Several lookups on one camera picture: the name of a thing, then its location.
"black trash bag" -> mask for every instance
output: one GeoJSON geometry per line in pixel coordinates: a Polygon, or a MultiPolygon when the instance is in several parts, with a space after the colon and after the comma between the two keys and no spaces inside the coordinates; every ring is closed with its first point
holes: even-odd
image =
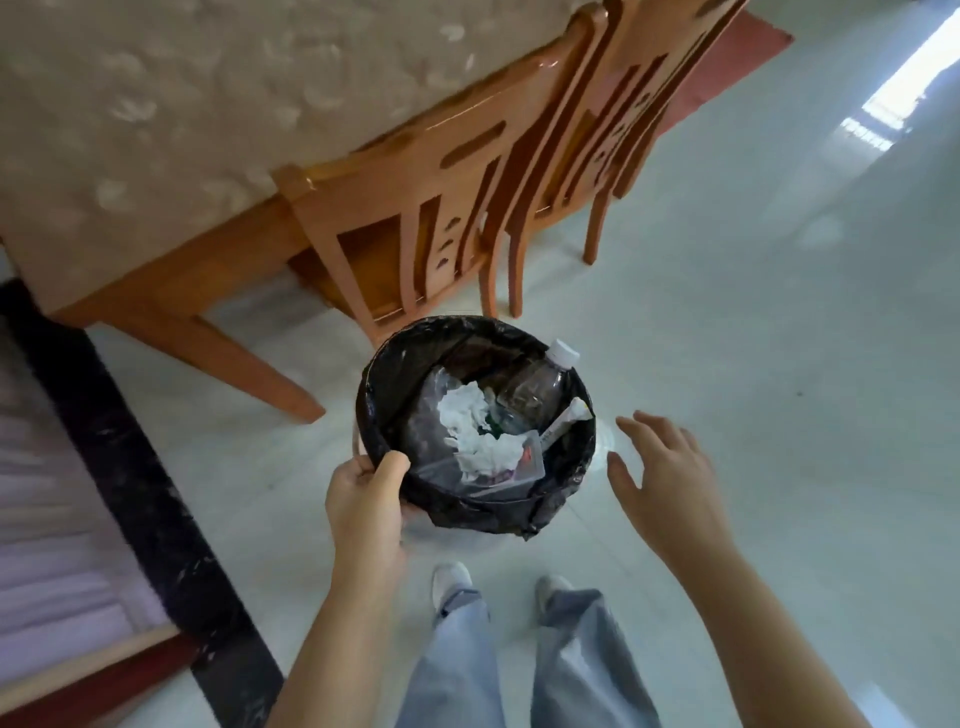
{"type": "MultiPolygon", "coordinates": [[[[403,449],[403,429],[420,388],[435,367],[443,366],[464,383],[477,381],[494,392],[547,347],[525,331],[483,316],[434,316],[395,333],[373,355],[357,392],[357,427],[373,464],[391,449],[403,449]]],[[[574,397],[593,410],[587,388],[570,370],[560,411],[574,397]]],[[[596,420],[576,423],[544,454],[546,476],[530,485],[526,497],[487,501],[456,496],[408,473],[400,496],[422,508],[437,526],[487,533],[513,533],[524,539],[540,533],[577,492],[593,456],[596,420]]]]}

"tiled floor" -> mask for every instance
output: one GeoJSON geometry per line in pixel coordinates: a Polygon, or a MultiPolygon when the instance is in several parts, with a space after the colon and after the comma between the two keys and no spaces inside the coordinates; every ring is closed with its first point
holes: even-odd
{"type": "MultiPolygon", "coordinates": [[[[878,684],[919,728],[960,716],[960,74],[890,149],[841,125],[883,129],[861,107],[947,5],[756,0],[796,43],[660,142],[593,268],[584,214],[542,236],[519,322],[583,353],[602,418],[637,405],[697,432],[740,543],[806,634],[846,686],[878,684]]],[[[478,311],[475,290],[444,310],[478,311]]],[[[119,333],[91,335],[286,671],[327,587],[324,489],[371,349],[289,280],[215,318],[328,414],[292,425],[119,333]]],[[[438,558],[413,561],[400,597],[383,725],[428,636],[438,558]]],[[[531,690],[530,590],[549,570],[607,594],[665,726],[736,724],[703,627],[602,475],[533,541],[464,559],[492,607],[512,727],[531,690]]],[[[214,722],[184,678],[127,725],[214,722]]]]}

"white sneaker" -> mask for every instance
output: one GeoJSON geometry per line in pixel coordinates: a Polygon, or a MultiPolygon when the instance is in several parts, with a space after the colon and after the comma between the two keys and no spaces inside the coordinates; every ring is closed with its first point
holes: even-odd
{"type": "Polygon", "coordinates": [[[433,581],[430,587],[433,608],[439,612],[454,590],[469,589],[472,586],[473,581],[470,579],[470,572],[459,561],[438,564],[433,569],[433,581]]]}
{"type": "Polygon", "coordinates": [[[537,597],[537,613],[543,615],[546,612],[546,605],[550,597],[556,592],[572,592],[573,585],[562,576],[555,574],[546,574],[537,579],[537,587],[534,594],[537,597]]]}

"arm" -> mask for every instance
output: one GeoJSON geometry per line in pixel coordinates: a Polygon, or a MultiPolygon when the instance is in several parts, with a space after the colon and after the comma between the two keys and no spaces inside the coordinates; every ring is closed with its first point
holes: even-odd
{"type": "Polygon", "coordinates": [[[733,542],[716,476],[696,439],[662,417],[617,418],[643,460],[637,488],[611,453],[631,524],[686,590],[747,728],[870,728],[733,542]]]}
{"type": "Polygon", "coordinates": [[[326,493],[335,549],[330,591],[267,728],[367,728],[373,722],[391,603],[404,571],[399,488],[410,467],[388,453],[334,471],[326,493]]]}

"jeans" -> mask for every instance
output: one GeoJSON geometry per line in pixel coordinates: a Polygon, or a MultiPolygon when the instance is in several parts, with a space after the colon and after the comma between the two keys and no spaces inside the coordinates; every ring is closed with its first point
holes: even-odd
{"type": "MultiPolygon", "coordinates": [[[[504,728],[480,593],[449,595],[410,678],[396,728],[504,728]]],[[[623,635],[596,590],[555,592],[537,643],[531,728],[660,728],[623,635]]]]}

